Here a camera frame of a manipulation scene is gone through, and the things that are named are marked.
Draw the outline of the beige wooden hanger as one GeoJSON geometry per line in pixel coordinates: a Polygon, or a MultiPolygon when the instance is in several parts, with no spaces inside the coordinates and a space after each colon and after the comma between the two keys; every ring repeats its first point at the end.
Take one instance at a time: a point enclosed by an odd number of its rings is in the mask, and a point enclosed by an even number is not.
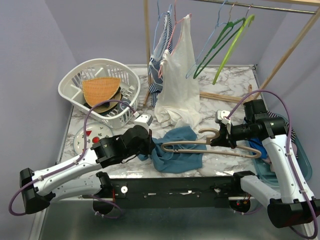
{"type": "Polygon", "coordinates": [[[177,153],[177,154],[215,154],[215,155],[223,155],[223,156],[233,156],[233,157],[240,157],[240,158],[247,158],[247,159],[258,159],[262,156],[262,153],[254,148],[247,147],[244,145],[238,145],[236,148],[241,149],[243,151],[249,151],[252,153],[255,153],[255,155],[249,155],[249,154],[243,154],[243,153],[237,153],[232,151],[217,151],[217,150],[207,150],[207,149],[175,149],[173,146],[175,145],[203,145],[203,146],[209,146],[211,143],[211,140],[217,139],[220,136],[220,133],[217,129],[214,128],[203,128],[198,131],[200,134],[205,132],[213,133],[211,136],[207,136],[205,138],[205,141],[171,141],[163,143],[160,148],[164,152],[168,153],[177,153]]]}

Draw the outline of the teal blue tank top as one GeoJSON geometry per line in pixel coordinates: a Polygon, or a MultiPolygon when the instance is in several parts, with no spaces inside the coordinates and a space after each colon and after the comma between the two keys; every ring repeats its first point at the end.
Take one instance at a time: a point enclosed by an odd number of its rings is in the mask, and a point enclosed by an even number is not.
{"type": "Polygon", "coordinates": [[[153,138],[155,148],[151,154],[138,155],[139,160],[151,159],[154,168],[160,173],[180,174],[187,171],[200,169],[203,166],[202,153],[173,153],[165,152],[161,145],[168,142],[195,141],[197,134],[190,126],[174,128],[168,131],[162,138],[153,138]]]}

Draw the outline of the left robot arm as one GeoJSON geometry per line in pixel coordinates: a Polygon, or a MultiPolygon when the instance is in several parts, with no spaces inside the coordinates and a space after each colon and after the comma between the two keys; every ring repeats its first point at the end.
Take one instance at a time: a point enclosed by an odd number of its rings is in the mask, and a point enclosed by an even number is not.
{"type": "Polygon", "coordinates": [[[135,125],[124,134],[105,137],[82,154],[61,164],[33,171],[25,168],[19,173],[19,184],[27,215],[46,209],[51,202],[80,195],[107,197],[111,182],[107,173],[93,177],[81,176],[112,165],[125,164],[138,155],[148,156],[155,148],[152,131],[135,125]]]}

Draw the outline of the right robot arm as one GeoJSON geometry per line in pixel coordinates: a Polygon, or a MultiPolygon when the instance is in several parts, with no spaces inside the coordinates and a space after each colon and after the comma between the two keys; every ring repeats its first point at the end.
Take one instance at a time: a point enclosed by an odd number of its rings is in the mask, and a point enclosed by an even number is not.
{"type": "Polygon", "coordinates": [[[281,116],[270,117],[261,99],[246,102],[244,111],[244,122],[234,125],[229,111],[218,110],[215,122],[220,125],[219,137],[211,140],[210,145],[234,149],[238,141],[259,139],[271,160],[279,191],[252,173],[233,180],[230,191],[236,196],[245,192],[253,196],[266,208],[276,228],[314,222],[320,214],[320,201],[306,183],[296,160],[289,123],[281,116]]]}

